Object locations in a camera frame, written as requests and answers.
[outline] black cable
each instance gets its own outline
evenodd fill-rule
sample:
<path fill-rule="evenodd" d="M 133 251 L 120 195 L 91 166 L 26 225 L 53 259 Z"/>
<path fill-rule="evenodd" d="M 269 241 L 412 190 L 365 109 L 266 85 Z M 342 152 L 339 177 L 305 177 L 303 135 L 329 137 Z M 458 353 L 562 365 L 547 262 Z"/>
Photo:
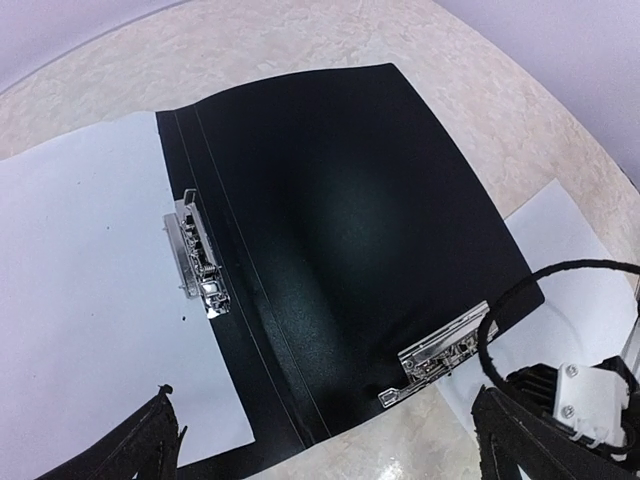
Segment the black cable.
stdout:
<path fill-rule="evenodd" d="M 516 403 L 519 403 L 523 407 L 527 408 L 531 413 L 538 417 L 543 416 L 542 409 L 532 402 L 526 395 L 521 393 L 511 384 L 502 378 L 502 376 L 496 370 L 493 364 L 493 358 L 489 355 L 488 351 L 488 338 L 489 329 L 491 324 L 498 318 L 504 307 L 511 302 L 518 294 L 520 294 L 525 288 L 534 284 L 538 280 L 553 275 L 554 273 L 577 270 L 579 268 L 602 268 L 608 270 L 619 270 L 634 275 L 640 276 L 640 266 L 631 263 L 616 262 L 614 260 L 570 260 L 566 262 L 556 263 L 555 265 L 549 265 L 535 273 L 532 273 L 528 277 L 518 282 L 515 286 L 507 290 L 493 305 L 490 305 L 489 312 L 480 322 L 478 326 L 478 356 L 480 358 L 480 365 L 482 371 L 493 382 L 493 384 L 507 397 L 511 398 Z M 640 304 L 638 305 L 638 313 L 640 315 Z M 627 453 L 633 443 L 635 443 L 635 436 L 632 439 L 634 442 L 628 442 L 624 447 L 614 447 L 606 445 L 606 449 L 609 453 L 623 455 Z"/>

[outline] beige table surface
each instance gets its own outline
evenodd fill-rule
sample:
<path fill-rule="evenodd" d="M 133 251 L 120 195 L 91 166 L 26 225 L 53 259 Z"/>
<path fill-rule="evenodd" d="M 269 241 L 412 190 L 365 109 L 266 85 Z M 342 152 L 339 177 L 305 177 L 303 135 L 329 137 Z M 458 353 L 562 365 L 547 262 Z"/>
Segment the beige table surface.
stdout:
<path fill-rule="evenodd" d="M 640 195 L 611 158 L 526 72 L 430 0 L 199 0 L 153 15 L 0 95 L 0 158 L 251 80 L 383 62 L 409 78 L 504 217 L 557 177 L 613 256 L 639 260 Z M 258 477 L 453 479 L 479 470 L 473 439 L 430 387 Z"/>

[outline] white wall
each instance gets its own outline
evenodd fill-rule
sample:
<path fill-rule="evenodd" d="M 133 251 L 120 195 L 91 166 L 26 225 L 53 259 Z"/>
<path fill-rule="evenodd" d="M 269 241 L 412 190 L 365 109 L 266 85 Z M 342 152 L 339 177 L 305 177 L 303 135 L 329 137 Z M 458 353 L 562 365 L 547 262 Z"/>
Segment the white wall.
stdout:
<path fill-rule="evenodd" d="M 640 2 L 436 0 L 558 98 L 640 187 Z"/>
<path fill-rule="evenodd" d="M 0 0 L 0 92 L 70 50 L 180 0 Z"/>

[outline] paper sheet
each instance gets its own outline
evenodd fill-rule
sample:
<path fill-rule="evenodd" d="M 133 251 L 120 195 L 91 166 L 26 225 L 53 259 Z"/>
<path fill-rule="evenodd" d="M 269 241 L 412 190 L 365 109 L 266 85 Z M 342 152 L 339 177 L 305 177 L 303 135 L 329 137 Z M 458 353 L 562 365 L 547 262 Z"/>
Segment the paper sheet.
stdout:
<path fill-rule="evenodd" d="M 578 258 L 611 258 L 578 206 L 554 180 L 506 221 L 532 271 Z M 540 282 L 545 303 L 489 345 L 503 376 L 519 368 L 564 362 L 593 365 L 619 355 L 636 318 L 633 290 L 622 273 L 561 272 Z M 471 406 L 490 385 L 478 356 L 436 382 L 467 431 Z"/>
<path fill-rule="evenodd" d="M 155 116 L 0 162 L 0 478 L 77 455 L 158 391 L 189 430 L 184 465 L 253 441 L 162 216 L 174 211 Z"/>

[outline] table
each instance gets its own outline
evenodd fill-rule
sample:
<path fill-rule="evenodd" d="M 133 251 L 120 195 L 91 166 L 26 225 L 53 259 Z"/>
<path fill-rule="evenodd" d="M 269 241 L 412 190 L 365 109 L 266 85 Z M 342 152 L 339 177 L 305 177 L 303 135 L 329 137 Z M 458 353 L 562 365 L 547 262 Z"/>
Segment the table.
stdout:
<path fill-rule="evenodd" d="M 111 32 L 0 96 L 0 158 L 261 78 L 393 62 L 503 217 L 556 177 L 614 258 L 640 261 L 640 195 L 531 76 L 430 0 L 340 3 L 195 0 Z M 478 462 L 475 442 L 429 387 L 257 477 L 478 478 Z"/>

